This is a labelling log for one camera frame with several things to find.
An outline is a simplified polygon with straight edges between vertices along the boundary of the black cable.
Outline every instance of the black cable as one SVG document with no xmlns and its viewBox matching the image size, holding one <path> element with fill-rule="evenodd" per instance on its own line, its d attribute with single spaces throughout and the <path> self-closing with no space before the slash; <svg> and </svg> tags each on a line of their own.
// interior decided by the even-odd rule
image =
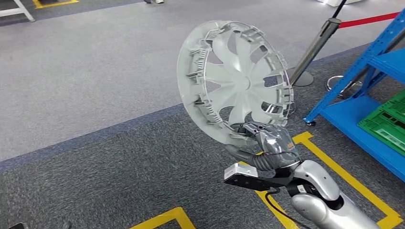
<svg viewBox="0 0 405 229">
<path fill-rule="evenodd" d="M 346 3 L 346 0 L 342 0 L 338 8 L 336 9 L 335 13 L 333 14 L 332 18 L 336 18 L 338 14 L 340 13 L 341 9 L 343 8 L 344 4 Z"/>
<path fill-rule="evenodd" d="M 303 228 L 305 228 L 305 229 L 311 229 L 311 228 L 308 227 L 307 225 L 305 225 L 305 224 L 299 222 L 298 220 L 296 220 L 296 219 L 290 217 L 289 215 L 287 215 L 286 213 L 284 213 L 283 211 L 281 211 L 280 209 L 278 209 L 276 206 L 274 206 L 274 204 L 273 204 L 273 203 L 270 201 L 270 199 L 268 198 L 268 196 L 270 196 L 270 195 L 271 195 L 271 193 L 269 193 L 269 192 L 266 193 L 265 198 L 266 198 L 268 204 L 269 204 L 271 207 L 273 207 L 273 208 L 274 208 L 276 211 L 278 211 L 281 215 L 287 217 L 288 219 L 290 219 L 290 220 L 293 221 L 294 223 L 296 223 L 296 224 L 302 226 Z"/>
</svg>

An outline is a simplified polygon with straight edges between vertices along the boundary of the green plastic crate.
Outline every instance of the green plastic crate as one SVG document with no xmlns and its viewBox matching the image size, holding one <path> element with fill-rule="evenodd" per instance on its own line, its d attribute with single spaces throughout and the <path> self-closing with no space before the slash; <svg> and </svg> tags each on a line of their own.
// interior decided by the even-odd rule
<svg viewBox="0 0 405 229">
<path fill-rule="evenodd" d="M 402 120 L 378 108 L 357 125 L 405 156 L 405 123 Z"/>
<path fill-rule="evenodd" d="M 388 102 L 381 105 L 379 109 L 385 110 L 396 119 L 405 123 L 405 90 L 396 94 Z"/>
</svg>

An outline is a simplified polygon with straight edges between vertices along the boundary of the yellow line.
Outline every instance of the yellow line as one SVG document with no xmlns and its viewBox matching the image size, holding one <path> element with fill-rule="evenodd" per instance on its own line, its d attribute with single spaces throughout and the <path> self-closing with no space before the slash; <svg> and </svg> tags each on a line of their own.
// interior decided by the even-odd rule
<svg viewBox="0 0 405 229">
<path fill-rule="evenodd" d="M 273 207 L 270 206 L 270 204 L 267 202 L 266 200 L 266 193 L 267 191 L 255 191 L 256 194 L 262 199 L 262 201 L 266 204 L 266 206 L 270 209 L 270 211 L 277 217 L 278 221 L 280 221 L 280 223 L 287 229 L 299 229 L 299 227 L 290 219 L 288 219 L 287 217 L 283 216 L 280 214 L 280 212 L 276 211 Z M 274 206 L 276 206 L 278 209 L 280 209 L 284 214 L 286 213 L 283 208 L 281 208 L 281 206 L 276 202 L 276 200 L 269 196 L 268 197 L 269 200 L 274 204 Z"/>
<path fill-rule="evenodd" d="M 181 207 L 173 208 L 172 210 L 166 211 L 165 213 L 148 219 L 145 222 L 131 227 L 130 229 L 153 229 L 173 219 L 177 220 L 180 228 L 182 229 L 195 229 L 194 225 Z"/>
<path fill-rule="evenodd" d="M 378 221 L 377 224 L 382 229 L 392 229 L 403 220 L 400 215 L 390 208 L 386 203 L 380 200 L 374 193 L 372 193 L 368 188 L 361 184 L 356 178 L 354 178 L 350 173 L 339 166 L 335 161 L 333 161 L 329 156 L 327 156 L 322 150 L 320 150 L 315 144 L 313 144 L 309 138 L 312 135 L 309 132 L 304 132 L 300 135 L 293 137 L 296 144 L 302 143 L 306 148 L 308 148 L 312 153 L 318 156 L 325 164 L 327 164 L 333 171 L 339 174 L 346 182 L 348 182 L 353 188 L 360 192 L 364 197 L 366 197 L 371 203 L 378 207 L 387 216 L 382 220 Z"/>
<path fill-rule="evenodd" d="M 61 5 L 66 5 L 70 3 L 76 3 L 79 2 L 78 0 L 70 0 L 70 1 L 64 1 L 64 2 L 58 2 L 58 3 L 52 3 L 52 4 L 45 4 L 42 5 L 39 0 L 32 0 L 34 2 L 35 8 L 36 9 L 42 9 L 45 7 L 52 7 L 52 6 L 61 6 Z"/>
</svg>

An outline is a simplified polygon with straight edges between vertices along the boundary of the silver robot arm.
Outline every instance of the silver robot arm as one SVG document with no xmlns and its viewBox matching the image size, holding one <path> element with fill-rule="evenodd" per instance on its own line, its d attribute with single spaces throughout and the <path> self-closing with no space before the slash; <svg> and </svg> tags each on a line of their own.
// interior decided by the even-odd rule
<svg viewBox="0 0 405 229">
<path fill-rule="evenodd" d="M 253 137 L 263 149 L 254 155 L 227 145 L 226 150 L 249 165 L 234 164 L 225 170 L 224 181 L 258 191 L 286 187 L 291 205 L 321 229 L 379 229 L 340 189 L 318 163 L 301 160 L 287 130 L 277 125 L 245 123 L 238 132 Z M 272 178 L 258 176 L 258 170 L 275 170 Z"/>
</svg>

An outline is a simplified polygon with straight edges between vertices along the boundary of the translucent plastic hubcap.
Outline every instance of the translucent plastic hubcap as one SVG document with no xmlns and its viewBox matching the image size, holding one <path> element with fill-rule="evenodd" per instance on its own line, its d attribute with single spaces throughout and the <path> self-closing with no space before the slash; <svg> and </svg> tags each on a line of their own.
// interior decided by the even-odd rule
<svg viewBox="0 0 405 229">
<path fill-rule="evenodd" d="M 178 62 L 178 84 L 190 117 L 224 144 L 250 145 L 231 127 L 250 118 L 285 125 L 293 101 L 285 65 L 257 28 L 212 21 L 185 41 Z"/>
</svg>

